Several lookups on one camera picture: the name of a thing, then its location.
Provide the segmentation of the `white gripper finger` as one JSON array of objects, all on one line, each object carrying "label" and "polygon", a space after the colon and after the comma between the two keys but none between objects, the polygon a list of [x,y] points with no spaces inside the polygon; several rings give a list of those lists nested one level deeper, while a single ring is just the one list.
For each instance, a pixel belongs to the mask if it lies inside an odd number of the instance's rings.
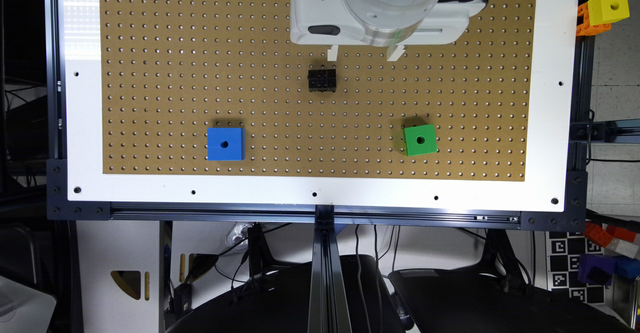
[{"label": "white gripper finger", "polygon": [[338,45],[332,45],[327,50],[327,55],[326,55],[327,60],[329,62],[335,62],[338,59],[338,53],[339,53],[339,46]]},{"label": "white gripper finger", "polygon": [[387,60],[389,62],[397,61],[400,57],[404,55],[405,50],[406,50],[406,46],[402,44],[389,46],[386,54]]}]

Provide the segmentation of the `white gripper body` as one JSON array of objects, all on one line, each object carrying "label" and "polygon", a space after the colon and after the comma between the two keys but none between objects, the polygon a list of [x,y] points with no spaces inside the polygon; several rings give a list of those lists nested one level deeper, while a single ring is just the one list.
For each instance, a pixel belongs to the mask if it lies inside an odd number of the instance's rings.
[{"label": "white gripper body", "polygon": [[291,0],[291,41],[302,45],[444,45],[488,0]]}]

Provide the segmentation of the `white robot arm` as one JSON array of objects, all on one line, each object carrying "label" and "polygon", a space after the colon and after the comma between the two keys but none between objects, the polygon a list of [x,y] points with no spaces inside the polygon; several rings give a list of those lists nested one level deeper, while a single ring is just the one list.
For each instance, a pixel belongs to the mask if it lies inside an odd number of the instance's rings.
[{"label": "white robot arm", "polygon": [[291,0],[290,39],[300,45],[327,45],[327,59],[338,48],[366,45],[387,49],[396,61],[411,45],[456,41],[470,18],[489,0]]}]

